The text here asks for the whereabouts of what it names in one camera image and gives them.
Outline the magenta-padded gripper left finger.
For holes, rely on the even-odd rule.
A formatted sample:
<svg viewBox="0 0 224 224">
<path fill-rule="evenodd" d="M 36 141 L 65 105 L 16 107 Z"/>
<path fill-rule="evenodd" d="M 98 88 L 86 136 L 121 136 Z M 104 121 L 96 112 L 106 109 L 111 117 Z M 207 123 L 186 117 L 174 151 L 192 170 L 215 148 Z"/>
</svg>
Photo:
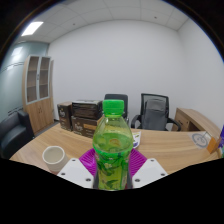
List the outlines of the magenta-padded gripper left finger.
<svg viewBox="0 0 224 224">
<path fill-rule="evenodd" d="M 97 164 L 95 151 L 88 150 L 80 158 L 71 158 L 58 176 L 84 188 L 94 188 L 97 184 Z"/>
</svg>

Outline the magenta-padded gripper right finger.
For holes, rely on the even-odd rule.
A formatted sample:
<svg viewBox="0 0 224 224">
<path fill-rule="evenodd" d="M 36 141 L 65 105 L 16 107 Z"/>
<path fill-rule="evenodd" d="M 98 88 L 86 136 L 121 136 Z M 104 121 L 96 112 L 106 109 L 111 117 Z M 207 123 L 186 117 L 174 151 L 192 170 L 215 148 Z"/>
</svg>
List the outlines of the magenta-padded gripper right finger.
<svg viewBox="0 0 224 224">
<path fill-rule="evenodd" d="M 141 188 L 167 176 L 155 158 L 147 159 L 136 149 L 131 151 L 128 170 L 128 189 Z"/>
</svg>

